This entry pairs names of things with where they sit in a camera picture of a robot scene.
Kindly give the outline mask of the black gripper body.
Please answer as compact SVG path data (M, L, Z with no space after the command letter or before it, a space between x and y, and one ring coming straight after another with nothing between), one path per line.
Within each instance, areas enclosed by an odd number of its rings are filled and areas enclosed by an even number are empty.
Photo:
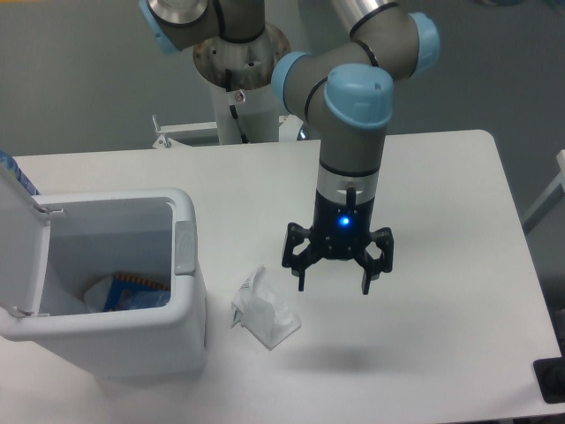
M316 193L309 235L313 257L343 261L362 257L371 242L373 205L371 199L348 208Z

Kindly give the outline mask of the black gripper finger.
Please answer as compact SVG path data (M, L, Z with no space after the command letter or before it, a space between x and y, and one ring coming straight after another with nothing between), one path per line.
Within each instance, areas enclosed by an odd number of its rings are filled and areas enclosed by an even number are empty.
M288 223L282 250L282 266L291 269L298 278L298 290L305 289L305 272L325 257L328 233L321 228L306 229L297 223Z
M373 258L367 248L374 244L379 250L378 258ZM364 270L361 283L363 295L368 295L371 282L378 279L381 273L390 273L394 260L394 237L389 227L369 231L352 247L352 259Z

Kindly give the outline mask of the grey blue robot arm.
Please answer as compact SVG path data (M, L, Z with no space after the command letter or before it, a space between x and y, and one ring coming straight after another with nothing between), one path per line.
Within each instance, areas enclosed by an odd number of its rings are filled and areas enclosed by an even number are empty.
M322 259L355 261L362 289L393 268L389 228L370 228L394 84L426 71L439 57L436 25L395 1L336 1L349 40L322 55L290 49L265 18L261 1L142 1L160 48L192 49L201 77L217 90L215 119L223 143L278 134L271 89L286 111L320 136L313 224L290 223L282 265L299 279Z

